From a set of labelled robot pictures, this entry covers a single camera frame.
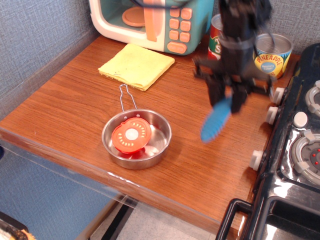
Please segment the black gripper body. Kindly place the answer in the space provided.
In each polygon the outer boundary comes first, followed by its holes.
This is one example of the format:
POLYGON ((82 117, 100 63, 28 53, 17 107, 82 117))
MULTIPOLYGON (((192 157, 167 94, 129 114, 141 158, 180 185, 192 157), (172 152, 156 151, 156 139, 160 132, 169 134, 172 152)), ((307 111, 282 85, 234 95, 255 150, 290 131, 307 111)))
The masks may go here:
POLYGON ((219 41, 220 60, 194 58, 194 76, 205 81, 206 77, 211 76, 223 81, 225 86, 234 86, 237 82, 232 77, 235 76, 240 84, 249 86, 250 92, 272 96, 276 78, 256 67, 253 59, 256 38, 241 41, 239 38, 220 37, 219 41))

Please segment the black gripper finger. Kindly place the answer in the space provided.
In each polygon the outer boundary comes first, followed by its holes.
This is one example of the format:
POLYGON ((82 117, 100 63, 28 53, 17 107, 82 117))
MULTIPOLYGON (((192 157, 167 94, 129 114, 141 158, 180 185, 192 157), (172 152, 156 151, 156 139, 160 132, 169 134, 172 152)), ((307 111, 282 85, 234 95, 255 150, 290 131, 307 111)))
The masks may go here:
POLYGON ((205 82, 208 88, 210 105, 214 107, 225 97, 225 83, 211 76, 207 76, 205 82))
POLYGON ((236 114, 246 102, 250 87, 247 84, 235 84, 232 87, 231 113, 236 114))

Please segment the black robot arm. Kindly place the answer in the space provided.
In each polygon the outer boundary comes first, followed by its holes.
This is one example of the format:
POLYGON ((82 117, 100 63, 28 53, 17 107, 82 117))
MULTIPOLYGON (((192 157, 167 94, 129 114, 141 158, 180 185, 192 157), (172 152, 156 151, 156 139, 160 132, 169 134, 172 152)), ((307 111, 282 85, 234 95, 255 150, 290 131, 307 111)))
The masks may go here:
POLYGON ((195 58, 194 75, 205 80, 213 107, 225 98, 226 86, 230 86, 230 111, 235 114, 251 92, 272 93, 276 77, 258 69, 253 58, 258 53, 258 31, 265 28, 272 6, 268 0, 221 0, 219 11, 222 22, 220 59, 195 58))

